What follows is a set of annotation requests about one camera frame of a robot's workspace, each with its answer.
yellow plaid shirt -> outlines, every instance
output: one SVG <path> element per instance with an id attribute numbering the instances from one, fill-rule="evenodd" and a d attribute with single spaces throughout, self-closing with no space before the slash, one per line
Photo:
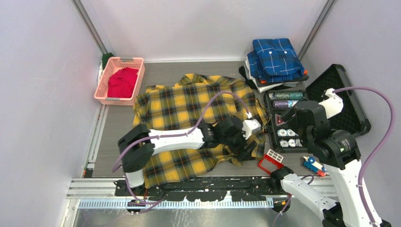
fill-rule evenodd
<path id="1" fill-rule="evenodd" d="M 267 109 L 255 98 L 244 81 L 223 76 L 186 74 L 173 87 L 149 86 L 146 93 L 136 97 L 134 123 L 144 123 L 149 129 L 177 130 L 195 125 L 204 107 L 220 91 L 231 91 L 248 106 L 253 117 L 262 125 L 262 130 L 248 139 L 257 142 L 252 157 L 262 158 L 265 146 L 263 131 L 270 118 Z M 214 124 L 230 116 L 245 120 L 246 110 L 242 103 L 230 94 L 222 94 L 211 104 L 204 115 L 206 123 Z M 228 146 L 212 149 L 178 149 L 152 156 L 144 167 L 145 187 L 168 182 L 181 182 L 205 174 L 223 160 L 240 165 Z"/>

green cloth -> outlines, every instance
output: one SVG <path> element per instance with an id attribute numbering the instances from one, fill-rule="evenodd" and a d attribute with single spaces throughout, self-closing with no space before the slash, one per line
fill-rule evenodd
<path id="1" fill-rule="evenodd" d="M 105 53 L 102 56 L 102 66 L 103 66 L 103 70 L 105 70 L 107 62 L 109 61 L 109 58 L 114 57 L 114 55 L 112 53 Z"/>

gray table surface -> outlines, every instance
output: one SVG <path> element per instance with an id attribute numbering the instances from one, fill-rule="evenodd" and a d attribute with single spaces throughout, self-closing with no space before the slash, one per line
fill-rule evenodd
<path id="1" fill-rule="evenodd" d="M 202 75 L 222 75 L 243 79 L 238 72 L 242 61 L 214 61 L 214 62 L 175 62 L 175 63 L 145 63 L 145 75 L 140 87 L 140 94 L 145 92 L 146 86 L 166 85 L 173 86 L 186 73 Z M 303 89 L 298 83 L 293 90 Z M 256 97 L 263 103 L 261 94 L 255 90 Z M 119 155 L 117 141 L 132 129 L 132 106 L 109 106 L 105 127 L 101 138 L 93 177 L 121 177 L 121 170 L 111 173 L 111 168 Z M 271 148 L 270 137 L 266 134 L 265 152 Z M 308 175 L 311 171 L 302 166 L 302 156 L 306 154 L 283 154 L 283 164 L 290 167 L 298 175 Z M 235 166 L 228 162 L 221 162 L 206 174 L 206 176 L 255 176 L 267 175 L 256 166 L 256 161 L 246 161 L 243 166 Z"/>

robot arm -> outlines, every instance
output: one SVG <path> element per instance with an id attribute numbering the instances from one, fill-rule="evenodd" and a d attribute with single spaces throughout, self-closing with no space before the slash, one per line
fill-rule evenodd
<path id="1" fill-rule="evenodd" d="M 270 175 L 270 184 L 279 185 L 276 190 L 295 195 L 321 220 L 324 227 L 368 227 L 372 226 L 358 192 L 357 176 L 361 169 L 360 152 L 355 138 L 344 130 L 333 130 L 328 118 L 340 113 L 342 99 L 328 89 L 328 99 L 302 100 L 283 114 L 289 128 L 296 131 L 304 147 L 324 165 L 330 173 L 337 191 L 339 203 L 323 197 L 309 185 L 302 183 L 290 169 L 282 168 Z M 391 226 L 382 221 L 364 188 L 367 202 L 380 227 Z"/>
<path id="2" fill-rule="evenodd" d="M 242 161 L 256 147 L 255 141 L 247 144 L 247 139 L 253 133 L 260 131 L 261 125 L 256 119 L 242 122 L 237 117 L 228 117 L 216 125 L 203 123 L 188 133 L 190 130 L 192 128 L 169 131 L 149 130 L 146 125 L 140 124 L 122 137 L 118 141 L 120 153 L 136 140 L 151 138 L 144 144 L 132 147 L 122 158 L 122 168 L 130 187 L 138 187 L 144 183 L 143 167 L 153 155 L 164 151 L 215 148 L 219 144 L 224 144 L 230 147 L 239 161 Z"/>

white wall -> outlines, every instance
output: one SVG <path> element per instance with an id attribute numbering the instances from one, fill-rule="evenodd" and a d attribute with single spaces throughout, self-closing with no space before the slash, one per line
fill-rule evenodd
<path id="1" fill-rule="evenodd" d="M 374 87 L 386 93 L 400 116 L 401 1 L 339 0 L 302 62 L 310 82 L 332 63 L 342 64 L 354 86 Z M 390 111 L 385 101 L 357 91 L 372 130 L 359 138 L 364 158 L 385 134 Z M 375 156 L 365 175 L 374 205 L 392 226 L 401 222 L 400 118 L 394 133 Z"/>
<path id="2" fill-rule="evenodd" d="M 323 0 L 83 0 L 109 51 L 147 61 L 242 59 L 255 38 L 296 51 Z"/>
<path id="3" fill-rule="evenodd" d="M 101 54 L 71 1 L 0 1 L 0 225 L 54 227 L 99 103 Z"/>

